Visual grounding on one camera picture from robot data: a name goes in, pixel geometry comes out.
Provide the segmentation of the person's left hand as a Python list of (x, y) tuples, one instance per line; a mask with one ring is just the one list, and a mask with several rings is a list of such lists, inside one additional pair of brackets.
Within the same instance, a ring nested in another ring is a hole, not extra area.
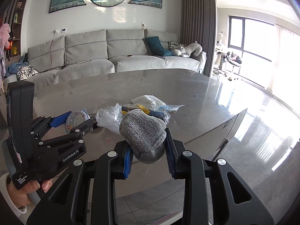
[(7, 191), (10, 199), (17, 208), (24, 207), (32, 203), (28, 194), (31, 194), (41, 188), (44, 192), (47, 192), (52, 187), (52, 179), (45, 180), (40, 184), (36, 180), (32, 180), (27, 183), (22, 189), (18, 190), (13, 182), (7, 184)]

